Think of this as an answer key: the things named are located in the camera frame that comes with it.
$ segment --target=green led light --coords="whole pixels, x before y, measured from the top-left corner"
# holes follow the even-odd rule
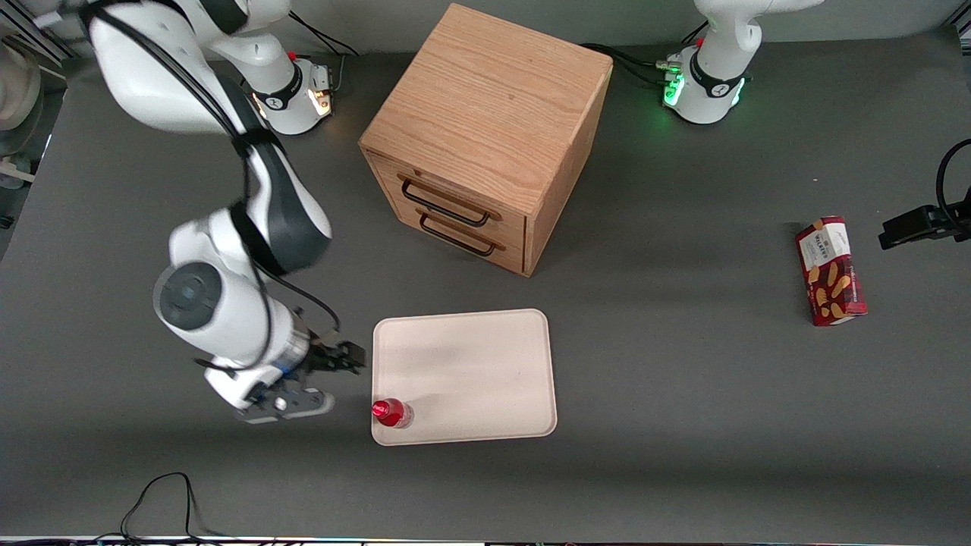
[[[664,102],[668,106],[674,106],[678,104],[678,98],[681,97],[681,91],[685,88],[685,77],[679,75],[676,80],[668,84],[668,89],[664,92]]]
[[[738,89],[735,91],[735,98],[731,99],[732,106],[735,106],[736,104],[738,104],[738,99],[742,95],[742,87],[744,86],[745,86],[745,78],[742,78],[742,81],[738,83]]]

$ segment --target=red snack box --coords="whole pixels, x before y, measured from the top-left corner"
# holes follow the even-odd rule
[[[806,280],[813,324],[833,326],[866,315],[850,255],[850,238],[842,217],[827,216],[795,237]]]

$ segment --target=black cable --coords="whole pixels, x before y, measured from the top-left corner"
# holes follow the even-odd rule
[[[699,32],[701,32],[702,30],[704,30],[706,26],[708,26],[708,20],[707,19],[705,19],[705,22],[699,24],[698,25],[698,28],[695,28],[694,30],[692,30],[691,32],[689,32],[687,34],[687,36],[685,36],[684,38],[682,38],[681,39],[681,43],[682,44],[687,44],[691,40],[694,40],[694,37],[697,36]]]
[[[348,60],[347,55],[341,55],[341,66],[337,69],[337,84],[334,85],[334,92],[341,90],[341,84],[344,83],[344,61]]]
[[[968,226],[957,220],[954,213],[952,213],[951,209],[948,208],[948,200],[944,197],[944,175],[948,171],[948,165],[951,163],[951,158],[954,157],[954,154],[957,154],[957,152],[968,145],[971,145],[971,138],[962,140],[961,142],[951,146],[951,149],[944,154],[944,157],[941,159],[940,166],[937,167],[937,181],[934,185],[934,192],[937,194],[937,206],[941,207],[941,210],[944,211],[944,216],[948,217],[948,220],[954,225],[954,229],[960,231],[965,237],[971,238],[971,228],[968,228]]]
[[[192,512],[194,511],[196,515],[199,514],[199,503],[195,497],[195,490],[192,489],[192,481],[189,480],[188,475],[186,475],[184,472],[168,472],[152,478],[151,481],[149,481],[142,489],[142,493],[138,495],[138,500],[135,501],[135,504],[132,505],[132,507],[128,510],[128,512],[124,515],[124,517],[121,518],[121,524],[118,526],[118,534],[123,536],[126,540],[133,540],[134,543],[136,544],[141,543],[141,540],[137,535],[134,535],[128,532],[128,524],[131,523],[132,516],[135,515],[135,512],[137,512],[138,508],[142,505],[142,502],[145,500],[145,495],[148,494],[149,489],[151,489],[151,486],[154,485],[155,482],[158,482],[159,480],[163,480],[171,476],[181,476],[182,479],[185,481],[185,519],[184,519],[185,536],[200,543],[214,544],[219,546],[218,543],[215,541],[197,536],[190,529],[192,525]],[[211,534],[218,534],[218,533],[213,533],[211,529],[204,529],[204,528],[201,528],[201,529]],[[104,536],[107,536],[108,534],[113,534],[113,533],[106,533],[101,535],[98,538],[102,538]]]
[[[291,16],[290,18],[292,18],[293,20],[298,20],[298,19],[297,19],[296,17],[293,17],[293,16]],[[312,33],[312,34],[313,34],[313,35],[314,35],[314,36],[315,36],[315,37],[316,37],[316,38],[317,38],[318,40],[320,40],[321,42],[323,42],[323,44],[324,44],[325,46],[327,46],[327,48],[328,48],[329,50],[331,50],[331,51],[332,51],[332,52],[333,52],[333,53],[334,53],[335,55],[338,55],[338,56],[340,56],[340,55],[341,55],[341,52],[340,52],[340,51],[337,51],[337,48],[335,48],[335,47],[334,47],[334,45],[333,45],[333,44],[331,44],[331,43],[330,43],[330,42],[329,42],[329,41],[328,41],[327,39],[325,39],[325,38],[323,38],[322,36],[320,36],[320,35],[319,35],[319,34],[318,34],[318,33],[317,33],[316,31],[314,31],[314,30],[311,30],[311,33]]]
[[[634,66],[631,66],[631,65],[635,65],[640,68],[654,68],[653,63],[641,60],[637,57],[631,56],[616,48],[611,48],[610,46],[603,46],[601,44],[590,44],[590,43],[580,44],[580,46],[583,48],[587,48],[588,50],[598,51],[606,55],[609,55],[614,61],[617,62],[617,65],[620,68],[626,70],[627,72],[630,73],[631,76],[633,76],[634,78],[637,78],[638,80],[640,80],[641,82],[644,82],[645,84],[664,87],[664,83],[648,78],[647,76],[634,70]]]
[[[270,279],[273,279],[282,287],[304,296],[305,298],[313,302],[315,305],[317,305],[320,309],[323,309],[324,312],[330,315],[330,318],[334,321],[334,330],[341,331],[341,318],[337,316],[337,313],[335,313],[334,310],[331,309],[329,305],[327,305],[323,301],[320,301],[320,298],[307,292],[306,290],[301,289],[300,287],[295,286],[294,284],[288,282],[285,279],[281,279],[272,271],[269,271],[266,267],[263,267],[262,263],[257,262],[256,267],[259,268],[259,270],[262,271],[264,275],[266,275]]]
[[[138,30],[132,28],[124,21],[112,16],[105,10],[105,8],[99,4],[91,5],[92,10],[94,10],[95,16],[104,21],[106,24],[111,25],[115,30],[123,34],[129,40],[135,42],[142,50],[148,53],[156,62],[158,62],[162,67],[164,67],[176,80],[182,84],[189,93],[195,97],[196,100],[205,108],[216,121],[222,126],[223,130],[230,136],[233,142],[239,142],[242,137],[236,127],[233,125],[229,116],[225,113],[222,107],[218,104],[215,97],[204,88],[198,80],[196,80],[191,74],[189,74],[185,68],[180,65],[172,56],[163,48],[159,47],[157,44],[149,40],[144,34]],[[247,157],[244,154],[240,154],[240,158],[243,161],[243,198],[244,202],[249,202],[250,199],[250,167],[247,163]],[[256,282],[259,285],[260,298],[263,302],[263,311],[266,314],[266,324],[267,332],[266,337],[263,339],[263,345],[260,349],[258,356],[249,364],[241,367],[228,367],[228,366],[218,366],[216,364],[208,363],[209,365],[202,364],[205,367],[211,369],[218,369],[229,374],[234,374],[239,371],[246,371],[248,369],[253,369],[263,362],[266,354],[270,350],[270,343],[273,340],[273,314],[270,309],[269,298],[266,295],[266,286],[263,283],[262,278],[256,273],[256,263],[255,260],[250,256],[249,250],[247,250],[247,258],[250,262],[250,269],[253,276],[256,278]]]
[[[968,10],[971,10],[971,5],[968,5],[968,6],[965,6],[965,7],[964,7],[964,9],[963,9],[963,10],[961,10],[961,12],[960,12],[959,14],[957,14],[957,15],[956,15],[956,16],[954,16],[954,17],[952,17],[952,19],[951,19],[951,24],[957,24],[957,22],[958,22],[958,21],[959,21],[959,20],[960,20],[960,19],[961,19],[962,17],[964,17],[964,15],[965,15],[965,14],[967,14],[967,13],[968,13]]]
[[[617,48],[611,48],[610,46],[604,46],[603,44],[593,44],[587,42],[585,44],[580,44],[581,48],[587,48],[588,50],[600,51],[601,53],[607,54],[613,58],[621,58],[631,64],[636,64],[638,66],[648,66],[654,68],[654,63],[639,59],[631,54],[625,53]]]
[[[289,13],[289,16],[290,16],[291,19],[293,19],[293,20],[299,22],[300,24],[302,24],[305,28],[307,28],[307,30],[310,30],[315,35],[317,35],[317,37],[320,38],[324,43],[326,43],[326,40],[330,40],[331,42],[337,44],[338,46],[341,46],[342,48],[346,49],[347,51],[350,51],[354,56],[360,56],[360,53],[358,53],[356,49],[352,48],[351,46],[348,46],[344,42],[341,42],[337,38],[334,38],[332,36],[329,36],[327,34],[324,34],[320,30],[317,30],[309,22],[305,21],[301,16],[297,15],[294,11],[291,10],[290,13]]]
[[[90,540],[90,542],[93,542],[93,543],[97,544],[98,541],[101,540],[102,538],[108,538],[109,536],[116,535],[116,534],[118,536],[121,536],[121,534],[120,533],[117,533],[117,532],[106,532],[104,534],[99,534],[99,535],[95,536],[94,538],[92,538]]]

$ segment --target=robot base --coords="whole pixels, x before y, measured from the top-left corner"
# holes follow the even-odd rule
[[[332,113],[330,71],[307,59],[293,61],[301,73],[301,90],[282,109],[273,108],[254,94],[259,113],[277,132],[299,135],[313,129]]]
[[[668,55],[667,60],[687,66],[696,51],[698,47],[690,46]],[[663,104],[692,123],[703,125],[714,123],[724,118],[728,111],[738,104],[739,93],[744,85],[743,78],[734,89],[727,89],[724,96],[712,98],[708,96],[705,87],[694,79],[690,70],[682,70],[664,89]]]

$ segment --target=wood grain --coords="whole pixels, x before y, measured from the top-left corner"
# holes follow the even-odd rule
[[[563,156],[560,163],[559,172],[550,185],[546,200],[540,207],[536,217],[526,224],[526,249],[523,259],[523,274],[529,277],[536,269],[540,254],[550,241],[552,230],[559,220],[559,215],[566,206],[566,200],[573,191],[584,170],[586,160],[590,156],[590,149],[593,147],[593,137],[597,132],[597,124],[600,122],[600,112],[603,110],[604,98],[607,95],[607,82],[610,79],[610,72],[604,74],[598,92],[590,98],[587,105],[587,112],[584,115],[584,122],[577,128],[577,133],[571,139],[572,144]]]
[[[452,4],[360,143],[533,216],[610,67]]]
[[[361,136],[398,219],[421,215],[529,276],[589,156],[613,63],[452,4]],[[409,192],[481,227],[429,212]]]

